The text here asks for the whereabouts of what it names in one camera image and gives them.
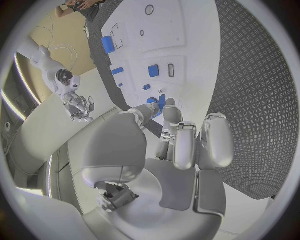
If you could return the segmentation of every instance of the diamond plate pattern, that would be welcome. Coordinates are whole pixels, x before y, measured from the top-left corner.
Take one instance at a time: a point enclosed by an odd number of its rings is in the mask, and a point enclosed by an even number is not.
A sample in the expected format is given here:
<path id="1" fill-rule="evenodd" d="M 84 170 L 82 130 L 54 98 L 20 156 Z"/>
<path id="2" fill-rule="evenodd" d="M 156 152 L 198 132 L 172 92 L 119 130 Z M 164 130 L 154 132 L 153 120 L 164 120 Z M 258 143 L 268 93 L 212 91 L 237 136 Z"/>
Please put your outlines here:
<path id="1" fill-rule="evenodd" d="M 270 34 L 240 4 L 216 0 L 221 55 L 209 113 L 230 121 L 234 161 L 218 169 L 224 182 L 259 200 L 276 195 L 298 141 L 297 93 Z"/>

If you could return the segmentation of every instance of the white robot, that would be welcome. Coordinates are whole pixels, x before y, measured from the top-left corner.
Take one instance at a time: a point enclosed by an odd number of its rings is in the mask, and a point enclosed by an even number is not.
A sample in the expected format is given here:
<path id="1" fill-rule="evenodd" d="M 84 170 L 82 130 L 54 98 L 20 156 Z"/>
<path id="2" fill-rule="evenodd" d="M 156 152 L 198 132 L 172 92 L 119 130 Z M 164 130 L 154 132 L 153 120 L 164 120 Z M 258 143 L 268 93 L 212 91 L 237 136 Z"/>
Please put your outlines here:
<path id="1" fill-rule="evenodd" d="M 169 98 L 157 152 L 146 159 L 141 128 L 159 111 L 153 102 L 117 113 L 85 150 L 82 177 L 99 190 L 100 208 L 83 218 L 99 239 L 212 240 L 220 228 L 226 194 L 216 168 L 234 157 L 229 121 L 221 113 L 205 118 L 196 159 L 196 126 Z"/>
<path id="2" fill-rule="evenodd" d="M 73 121 L 87 123 L 93 121 L 90 117 L 90 113 L 95 109 L 92 97 L 86 100 L 75 93 L 80 86 L 80 76 L 73 75 L 60 62 L 53 60 L 49 50 L 42 45 L 39 46 L 31 37 L 27 37 L 17 51 L 30 59 L 34 67 L 41 70 L 43 81 L 60 97 Z"/>

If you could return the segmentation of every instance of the blue component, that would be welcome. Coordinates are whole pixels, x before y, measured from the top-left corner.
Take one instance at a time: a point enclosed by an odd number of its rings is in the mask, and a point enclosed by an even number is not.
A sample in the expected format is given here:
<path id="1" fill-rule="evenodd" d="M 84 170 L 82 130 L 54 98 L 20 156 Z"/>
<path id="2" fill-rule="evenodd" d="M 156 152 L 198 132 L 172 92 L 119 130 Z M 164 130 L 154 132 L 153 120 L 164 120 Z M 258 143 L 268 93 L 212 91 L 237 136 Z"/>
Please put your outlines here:
<path id="1" fill-rule="evenodd" d="M 160 69 L 158 65 L 149 66 L 148 71 L 151 78 L 160 75 Z"/>
<path id="2" fill-rule="evenodd" d="M 159 97 L 158 106 L 160 110 L 163 110 L 164 106 L 166 105 L 166 95 L 162 94 Z"/>
<path id="3" fill-rule="evenodd" d="M 155 97 L 150 97 L 147 99 L 147 104 L 158 103 L 159 101 Z"/>
<path id="4" fill-rule="evenodd" d="M 147 85 L 145 85 L 142 89 L 144 89 L 145 91 L 147 91 L 147 90 L 150 89 L 150 88 L 151 88 L 150 84 L 147 84 Z"/>
<path id="5" fill-rule="evenodd" d="M 116 75 L 116 74 L 119 74 L 119 73 L 122 73 L 122 72 L 124 72 L 123 67 L 119 67 L 119 68 L 114 69 L 114 70 L 111 71 L 112 75 Z"/>
<path id="6" fill-rule="evenodd" d="M 107 54 L 110 54 L 115 51 L 113 39 L 111 36 L 102 37 L 101 40 L 102 40 L 104 50 Z"/>

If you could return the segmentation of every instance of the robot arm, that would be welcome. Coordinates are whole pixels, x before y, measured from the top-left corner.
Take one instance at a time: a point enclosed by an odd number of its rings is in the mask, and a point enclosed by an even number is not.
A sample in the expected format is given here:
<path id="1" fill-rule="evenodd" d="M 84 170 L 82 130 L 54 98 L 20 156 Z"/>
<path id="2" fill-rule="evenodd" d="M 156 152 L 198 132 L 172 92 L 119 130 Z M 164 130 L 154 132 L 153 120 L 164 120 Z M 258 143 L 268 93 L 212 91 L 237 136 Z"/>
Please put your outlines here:
<path id="1" fill-rule="evenodd" d="M 73 75 L 60 62 L 53 60 L 49 50 L 44 46 L 39 46 L 31 37 L 27 37 L 17 51 L 30 59 L 35 68 L 41 70 L 43 81 L 53 93 L 60 97 L 66 112 L 73 121 L 93 121 L 90 117 L 90 113 L 95 109 L 93 99 L 89 97 L 87 101 L 83 96 L 75 93 L 80 86 L 80 76 Z"/>

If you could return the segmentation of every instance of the blue knob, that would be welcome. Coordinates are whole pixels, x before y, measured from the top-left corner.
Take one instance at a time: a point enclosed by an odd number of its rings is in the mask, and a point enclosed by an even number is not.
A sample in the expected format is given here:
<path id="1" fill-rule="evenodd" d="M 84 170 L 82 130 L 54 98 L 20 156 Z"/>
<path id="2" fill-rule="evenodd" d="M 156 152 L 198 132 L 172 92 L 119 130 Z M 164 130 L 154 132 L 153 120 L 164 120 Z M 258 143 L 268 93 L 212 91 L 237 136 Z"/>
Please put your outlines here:
<path id="1" fill-rule="evenodd" d="M 142 89 L 144 89 L 145 91 L 147 91 L 147 90 L 150 89 L 150 88 L 151 88 L 150 84 L 147 84 L 147 85 L 145 85 Z"/>

